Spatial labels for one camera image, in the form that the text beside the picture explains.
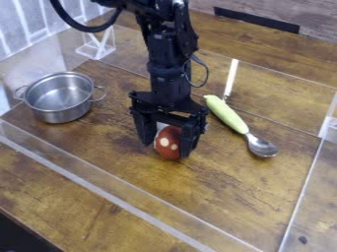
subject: red object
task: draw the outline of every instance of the red object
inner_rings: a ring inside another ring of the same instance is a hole
[[[155,150],[167,159],[179,158],[179,140],[182,129],[175,126],[167,126],[155,137]]]

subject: spoon handle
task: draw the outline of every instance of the spoon handle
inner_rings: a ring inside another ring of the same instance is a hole
[[[204,95],[204,99],[208,109],[219,120],[238,133],[247,134],[249,127],[225,100],[219,99],[215,95]]]

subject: stainless steel pot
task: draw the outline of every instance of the stainless steel pot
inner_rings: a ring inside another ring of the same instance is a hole
[[[95,89],[102,92],[96,99],[92,98]],[[65,123],[80,118],[89,111],[92,103],[102,100],[106,94],[106,88],[95,86],[85,75],[61,72],[17,88],[15,98],[25,102],[39,120]]]

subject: wire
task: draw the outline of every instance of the wire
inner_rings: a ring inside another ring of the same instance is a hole
[[[191,82],[191,80],[190,80],[190,78],[188,78],[188,76],[187,76],[187,73],[186,73],[186,66],[187,66],[190,60],[195,61],[199,65],[202,65],[202,66],[206,68],[206,79],[204,79],[204,81],[203,81],[203,83],[202,83],[200,85],[195,85],[195,84]],[[208,68],[207,64],[204,63],[204,61],[203,61],[202,59],[199,59],[198,56],[196,56],[195,54],[192,54],[192,56],[190,57],[190,59],[184,62],[184,67],[183,67],[183,69],[184,69],[184,78],[186,78],[187,82],[190,83],[190,85],[191,85],[194,88],[198,88],[198,89],[202,88],[202,87],[206,85],[206,83],[207,83],[207,81],[208,81],[208,77],[210,77],[210,68]]]
[[[57,13],[59,17],[61,18],[61,20],[68,23],[68,25],[71,27],[73,27],[75,29],[77,29],[81,32],[88,32],[88,33],[95,33],[95,32],[102,32],[103,30],[106,30],[115,22],[116,19],[123,11],[123,8],[118,7],[116,8],[116,12],[114,13],[114,15],[111,16],[111,18],[107,20],[106,23],[103,23],[102,25],[96,26],[96,27],[87,27],[83,26],[81,24],[79,24],[67,14],[61,4],[59,3],[59,0],[49,0],[49,3],[55,9],[55,12]]]

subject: spoon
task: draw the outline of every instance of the spoon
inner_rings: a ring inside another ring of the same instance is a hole
[[[266,140],[257,138],[250,132],[249,127],[235,111],[215,95],[204,95],[207,107],[221,121],[239,134],[245,136],[249,150],[254,155],[262,158],[269,158],[277,155],[279,149]]]

